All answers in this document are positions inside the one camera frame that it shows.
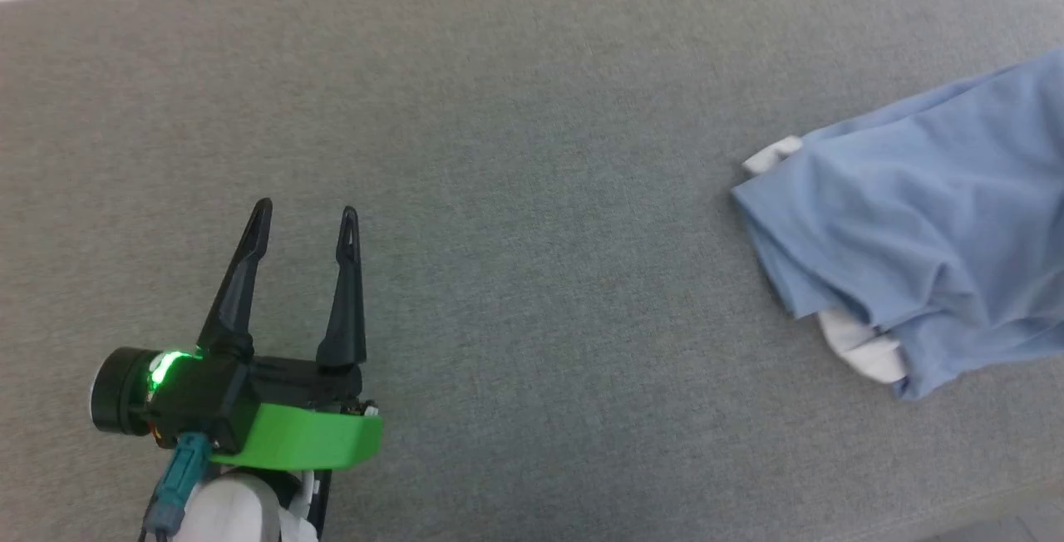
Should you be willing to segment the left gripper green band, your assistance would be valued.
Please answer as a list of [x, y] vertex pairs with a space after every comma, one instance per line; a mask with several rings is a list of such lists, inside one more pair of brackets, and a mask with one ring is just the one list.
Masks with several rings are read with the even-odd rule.
[[372, 457], [382, 420], [358, 405], [367, 359], [358, 210], [342, 212], [336, 288], [316, 360], [254, 355], [249, 321], [271, 211], [270, 199], [252, 209], [196, 352], [122, 347], [100, 364], [90, 389], [96, 429], [152, 437], [184, 463], [331, 471]]

